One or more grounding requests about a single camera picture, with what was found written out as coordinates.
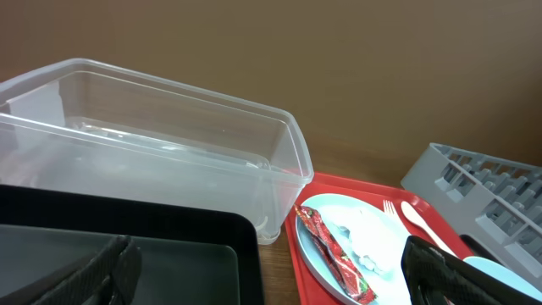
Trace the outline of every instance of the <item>plastic bin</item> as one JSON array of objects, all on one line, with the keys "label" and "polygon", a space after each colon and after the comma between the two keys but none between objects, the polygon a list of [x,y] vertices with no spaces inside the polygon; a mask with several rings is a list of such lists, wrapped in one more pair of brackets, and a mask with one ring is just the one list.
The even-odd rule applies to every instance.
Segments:
[{"label": "plastic bin", "polygon": [[312,177],[277,108],[78,58],[0,84],[3,184],[232,212],[271,243]]},{"label": "plastic bin", "polygon": [[401,184],[542,290],[542,169],[430,144]]}]

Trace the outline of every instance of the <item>red tray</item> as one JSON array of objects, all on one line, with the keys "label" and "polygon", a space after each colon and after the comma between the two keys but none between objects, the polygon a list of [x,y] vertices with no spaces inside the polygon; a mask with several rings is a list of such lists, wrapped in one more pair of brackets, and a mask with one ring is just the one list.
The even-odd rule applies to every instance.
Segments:
[{"label": "red tray", "polygon": [[[436,234],[450,247],[450,249],[461,259],[473,255],[473,253],[462,242],[456,232],[446,223],[440,214],[431,207],[422,198],[412,194],[409,191],[397,189],[390,186],[382,186],[374,183],[352,180],[343,177],[316,173],[312,183],[305,186],[296,200],[296,204],[300,205],[309,197],[324,194],[334,193],[355,197],[373,204],[375,207],[382,209],[383,201],[390,200],[395,204],[397,211],[401,202],[409,202],[425,219],[427,224],[434,230]],[[408,222],[403,214],[399,212],[406,228],[416,236],[421,236],[427,241],[432,241],[425,232],[420,230],[415,225]],[[312,276],[311,272],[305,265],[299,248],[297,247],[296,237],[296,211],[292,209],[285,221],[286,234],[290,243],[291,259],[294,264],[294,272],[296,273],[297,288],[299,290],[299,298],[301,305],[332,305],[341,304],[332,297]]]}]

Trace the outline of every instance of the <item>clear plastic container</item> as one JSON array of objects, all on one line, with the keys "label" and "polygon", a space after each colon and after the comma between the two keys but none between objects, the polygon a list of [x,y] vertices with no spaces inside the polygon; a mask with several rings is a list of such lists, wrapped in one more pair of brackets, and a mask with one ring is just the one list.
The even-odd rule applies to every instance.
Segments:
[{"label": "clear plastic container", "polygon": [[312,177],[277,108],[78,58],[0,84],[3,184],[237,213],[265,244]]}]

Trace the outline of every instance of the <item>wall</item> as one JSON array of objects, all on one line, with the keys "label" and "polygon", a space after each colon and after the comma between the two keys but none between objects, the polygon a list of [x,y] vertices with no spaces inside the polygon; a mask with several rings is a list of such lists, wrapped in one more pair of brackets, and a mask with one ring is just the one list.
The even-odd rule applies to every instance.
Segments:
[{"label": "wall", "polygon": [[283,108],[321,170],[348,149],[403,173],[430,141],[540,164],[540,16],[536,0],[4,0],[0,80],[86,57]]}]

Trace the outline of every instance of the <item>black tray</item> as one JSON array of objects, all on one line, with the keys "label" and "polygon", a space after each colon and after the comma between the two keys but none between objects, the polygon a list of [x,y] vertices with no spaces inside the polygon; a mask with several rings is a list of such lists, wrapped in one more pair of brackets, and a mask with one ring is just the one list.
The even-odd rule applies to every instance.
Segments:
[{"label": "black tray", "polygon": [[133,304],[263,304],[253,225],[240,215],[0,186],[0,297],[133,236]]}]

